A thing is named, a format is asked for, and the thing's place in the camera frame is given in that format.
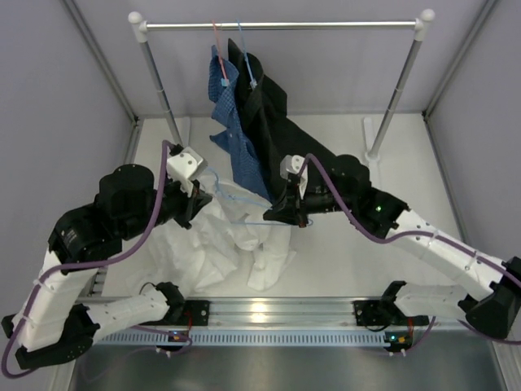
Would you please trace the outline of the white shirt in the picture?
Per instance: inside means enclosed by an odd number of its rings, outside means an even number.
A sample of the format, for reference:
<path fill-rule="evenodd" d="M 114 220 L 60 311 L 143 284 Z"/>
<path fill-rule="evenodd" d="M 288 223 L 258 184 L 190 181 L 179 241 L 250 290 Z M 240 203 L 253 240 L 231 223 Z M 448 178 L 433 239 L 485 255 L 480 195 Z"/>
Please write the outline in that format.
<path fill-rule="evenodd" d="M 249 190 L 221 179 L 223 191 L 263 203 L 263 209 L 220 197 L 214 187 L 214 176 L 200 178 L 202 189 L 212 195 L 191 222 L 189 230 L 170 221 L 156 227 L 143 246 L 151 265 L 131 274 L 127 288 L 136 294 L 147 285 L 171 282 L 184 296 L 203 292 L 224 282 L 247 261 L 246 285 L 262 292 L 273 287 L 296 253 L 290 247 L 289 226 L 250 226 L 236 221 L 262 222 L 271 203 Z"/>

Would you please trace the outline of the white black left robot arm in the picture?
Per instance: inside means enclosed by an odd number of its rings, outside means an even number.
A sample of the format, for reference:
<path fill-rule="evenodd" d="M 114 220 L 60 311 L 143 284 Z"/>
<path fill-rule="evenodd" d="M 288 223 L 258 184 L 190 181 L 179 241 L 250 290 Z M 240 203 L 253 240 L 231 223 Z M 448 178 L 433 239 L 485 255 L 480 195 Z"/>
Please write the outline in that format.
<path fill-rule="evenodd" d="M 157 283 L 152 289 L 104 305 L 77 298 L 97 273 L 91 264 L 121 253 L 123 243 L 148 232 L 155 201 L 154 175 L 142 165 L 122 165 L 99 181 L 93 203 L 65 213 L 55 224 L 43 270 L 65 265 L 39 291 L 28 313 L 7 315 L 2 329 L 16 338 L 15 359 L 23 372 L 70 362 L 114 332 L 141 323 L 174 325 L 185 315 L 178 286 Z"/>

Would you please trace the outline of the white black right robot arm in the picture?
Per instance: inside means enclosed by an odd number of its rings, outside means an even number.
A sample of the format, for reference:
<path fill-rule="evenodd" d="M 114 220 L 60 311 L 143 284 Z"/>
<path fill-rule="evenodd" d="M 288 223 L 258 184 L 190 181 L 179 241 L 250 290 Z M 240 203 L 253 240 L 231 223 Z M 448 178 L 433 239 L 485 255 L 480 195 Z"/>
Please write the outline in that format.
<path fill-rule="evenodd" d="M 280 175 L 286 188 L 265 220 L 304 228 L 311 214 L 343 212 L 369 241 L 401 248 L 450 280 L 447 286 L 391 283 L 379 302 L 384 321 L 456 319 L 493 340 L 509 340 L 520 311 L 519 257 L 489 256 L 435 228 L 403 200 L 373 187 L 369 169 L 354 156 L 337 156 L 330 169 L 312 154 L 285 156 Z"/>

